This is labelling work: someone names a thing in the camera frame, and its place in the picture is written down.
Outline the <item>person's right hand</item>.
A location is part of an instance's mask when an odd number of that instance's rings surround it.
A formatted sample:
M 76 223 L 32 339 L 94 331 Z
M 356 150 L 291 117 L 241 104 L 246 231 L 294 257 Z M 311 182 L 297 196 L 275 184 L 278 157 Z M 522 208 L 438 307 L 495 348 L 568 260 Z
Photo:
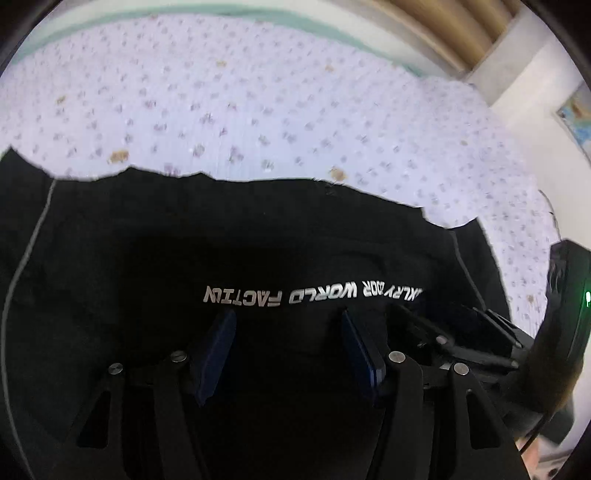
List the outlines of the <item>person's right hand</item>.
M 557 455 L 552 445 L 543 438 L 536 439 L 522 455 L 531 479 L 553 479 L 564 464 L 564 459 Z

